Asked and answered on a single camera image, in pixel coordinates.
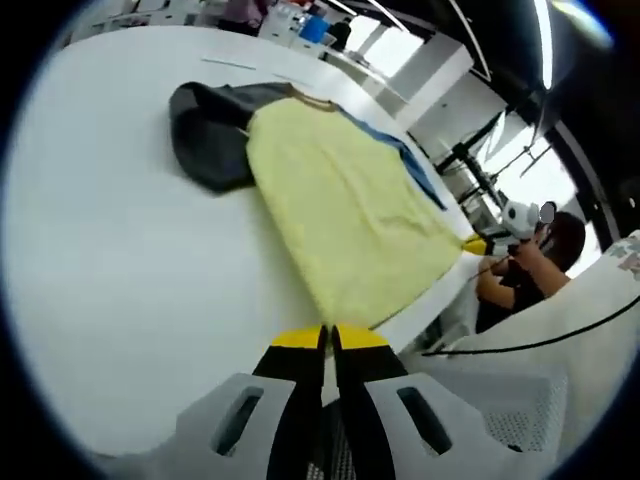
black shirt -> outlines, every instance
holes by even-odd
[[[513,288],[515,296],[513,308],[509,310],[486,300],[480,300],[476,333],[489,330],[510,315],[544,300],[544,294],[535,284],[531,275],[523,270],[515,260],[509,260],[509,270],[502,277],[500,285]]]
[[[346,22],[338,22],[331,25],[327,33],[336,37],[336,41],[331,45],[331,48],[341,52],[347,45],[347,39],[351,35],[351,27]]]

human arm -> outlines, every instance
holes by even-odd
[[[494,266],[494,261],[490,258],[483,258],[480,262],[476,295],[480,300],[511,310],[515,305],[515,290],[511,287],[500,285],[500,282],[492,272]]]
[[[571,280],[544,256],[535,242],[520,245],[513,258],[529,273],[545,297],[554,295]]]

white wall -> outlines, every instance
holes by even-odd
[[[391,80],[391,88],[407,101],[395,116],[398,123],[410,129],[472,66],[473,59],[463,44],[436,34]]]
[[[411,134],[432,161],[446,155],[463,137],[484,126],[506,107],[506,102],[471,73],[465,74],[410,128]],[[517,115],[509,115],[499,150],[526,127]]]

blue fabric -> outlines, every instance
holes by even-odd
[[[402,159],[402,163],[404,163],[404,166],[409,172],[409,175],[411,175],[413,179],[416,182],[418,182],[418,185],[420,185],[420,188],[422,189],[422,191],[426,193],[427,196],[431,200],[433,200],[434,203],[438,205],[438,207],[440,207],[441,210],[446,210],[446,207],[436,195],[433,185],[431,185],[431,182],[427,178],[427,175],[424,173],[424,170],[422,170],[422,167],[418,163],[418,160],[416,160],[416,157],[413,155],[413,153],[411,153],[411,150],[409,150],[409,147],[407,147],[402,140],[399,140],[396,137],[389,135],[388,133],[379,132],[378,130],[370,127],[367,123],[363,122],[362,120],[358,120],[357,118],[353,117],[351,114],[349,114],[342,108],[340,108],[340,112],[349,120],[351,120],[363,132],[368,133],[373,138],[375,138],[376,140],[382,143],[386,143],[387,145],[391,145],[392,147],[397,148],[398,152],[400,152],[400,158]]]

black cable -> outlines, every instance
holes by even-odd
[[[598,328],[599,326],[610,322],[611,320],[615,319],[616,317],[619,317],[626,311],[630,310],[639,301],[640,301],[640,295],[638,295],[635,299],[631,300],[631,302],[626,304],[624,307],[620,308],[619,310],[612,313],[608,317],[603,318],[602,320],[592,323],[591,325],[587,325],[586,327],[579,328],[578,330],[574,330],[573,332],[565,333],[564,335],[560,335],[559,337],[550,338],[549,340],[543,340],[541,342],[535,342],[535,343],[528,343],[525,345],[518,345],[517,347],[492,348],[487,350],[454,350],[449,352],[443,352],[443,351],[427,352],[427,353],[423,353],[422,356],[435,357],[436,355],[484,355],[487,353],[517,352],[519,350],[529,350],[532,348],[543,347],[545,345],[551,345],[552,343],[562,342],[567,338],[575,337],[576,335],[580,335],[581,333],[585,333],[590,330],[593,330],[594,328]]]

